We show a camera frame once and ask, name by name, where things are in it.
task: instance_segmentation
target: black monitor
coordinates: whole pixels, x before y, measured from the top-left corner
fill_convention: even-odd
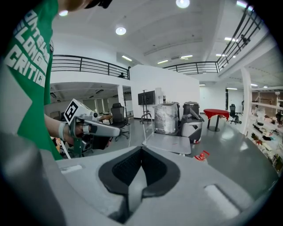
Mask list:
[[[138,94],[138,105],[145,105],[145,100],[147,105],[155,104],[155,91],[149,91],[145,93]]]

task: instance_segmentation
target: cart handle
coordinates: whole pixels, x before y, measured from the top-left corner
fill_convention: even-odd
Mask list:
[[[148,113],[144,114],[144,115],[141,117],[141,123],[142,123],[143,125],[144,125],[144,122],[143,122],[143,119],[142,119],[142,118],[144,118],[146,115],[149,115],[150,118],[151,118],[151,121],[152,121],[151,114],[148,112]]]

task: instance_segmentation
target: wrapped package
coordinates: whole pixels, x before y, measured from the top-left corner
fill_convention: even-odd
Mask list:
[[[154,106],[155,132],[167,135],[178,133],[178,108],[176,103]]]

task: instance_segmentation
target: desk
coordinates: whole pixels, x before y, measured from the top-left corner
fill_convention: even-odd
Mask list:
[[[220,129],[218,129],[218,122],[219,122],[219,116],[220,115],[223,115],[227,119],[227,121],[229,119],[229,112],[228,111],[218,110],[218,109],[204,109],[203,111],[206,114],[206,116],[208,117],[207,129],[210,130],[210,131],[215,131],[215,132],[220,131]],[[209,127],[210,119],[214,115],[217,115],[216,126],[215,127],[214,126]]]

